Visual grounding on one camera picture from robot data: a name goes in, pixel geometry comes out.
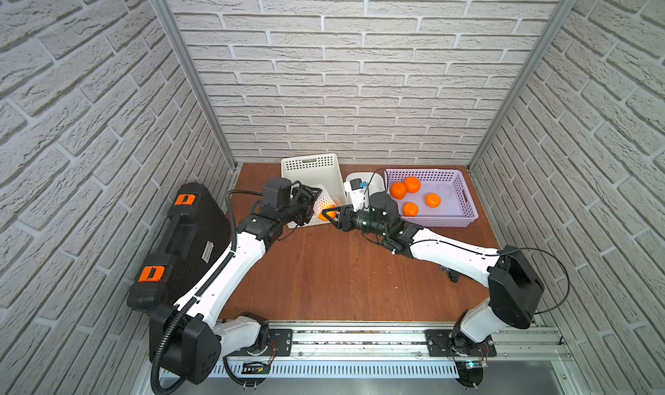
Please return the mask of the bare orange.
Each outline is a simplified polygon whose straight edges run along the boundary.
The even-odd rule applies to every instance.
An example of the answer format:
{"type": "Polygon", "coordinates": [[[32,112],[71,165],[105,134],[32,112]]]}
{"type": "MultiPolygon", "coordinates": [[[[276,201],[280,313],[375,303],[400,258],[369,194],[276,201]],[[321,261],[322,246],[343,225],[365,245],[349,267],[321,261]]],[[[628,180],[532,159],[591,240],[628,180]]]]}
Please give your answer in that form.
{"type": "Polygon", "coordinates": [[[403,215],[406,217],[416,217],[419,214],[419,207],[413,203],[406,203],[403,207],[403,215]]]}
{"type": "Polygon", "coordinates": [[[402,200],[408,194],[408,188],[402,182],[397,182],[390,187],[391,197],[395,200],[402,200]]]}
{"type": "Polygon", "coordinates": [[[425,204],[432,209],[438,208],[441,203],[442,199],[435,193],[430,193],[424,198],[425,204]]]}
{"type": "Polygon", "coordinates": [[[420,192],[422,183],[418,178],[409,177],[404,180],[404,185],[408,193],[415,194],[420,192]]]}

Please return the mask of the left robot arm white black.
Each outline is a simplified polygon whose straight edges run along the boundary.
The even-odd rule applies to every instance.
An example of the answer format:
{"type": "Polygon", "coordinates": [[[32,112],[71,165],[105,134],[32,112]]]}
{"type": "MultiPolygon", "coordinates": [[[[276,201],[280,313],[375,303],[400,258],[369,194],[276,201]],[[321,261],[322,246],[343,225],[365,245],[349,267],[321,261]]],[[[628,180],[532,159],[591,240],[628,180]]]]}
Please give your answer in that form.
{"type": "Polygon", "coordinates": [[[208,261],[206,272],[173,304],[161,303],[149,315],[151,388],[171,394],[186,381],[205,380],[219,359],[241,348],[257,350],[266,345],[261,337],[266,322],[244,315],[226,322],[215,333],[223,306],[249,270],[276,243],[289,223],[303,226],[313,218],[324,193],[318,185],[303,185],[286,178],[272,178],[259,192],[256,212],[241,223],[229,220],[229,245],[218,249],[218,259],[208,261]]]}

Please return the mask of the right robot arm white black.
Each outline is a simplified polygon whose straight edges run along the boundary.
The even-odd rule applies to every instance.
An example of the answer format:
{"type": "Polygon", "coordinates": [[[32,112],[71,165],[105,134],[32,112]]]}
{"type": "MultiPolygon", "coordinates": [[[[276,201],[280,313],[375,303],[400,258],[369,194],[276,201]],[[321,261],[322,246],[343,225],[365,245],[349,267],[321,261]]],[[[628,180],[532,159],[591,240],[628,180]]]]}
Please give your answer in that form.
{"type": "Polygon", "coordinates": [[[376,236],[395,255],[443,266],[486,287],[488,299],[462,315],[453,341],[477,345],[506,327],[530,328],[544,285],[520,249],[500,251],[439,235],[402,218],[397,203],[382,193],[373,194],[366,209],[345,205],[325,209],[322,216],[339,230],[376,236]]]}

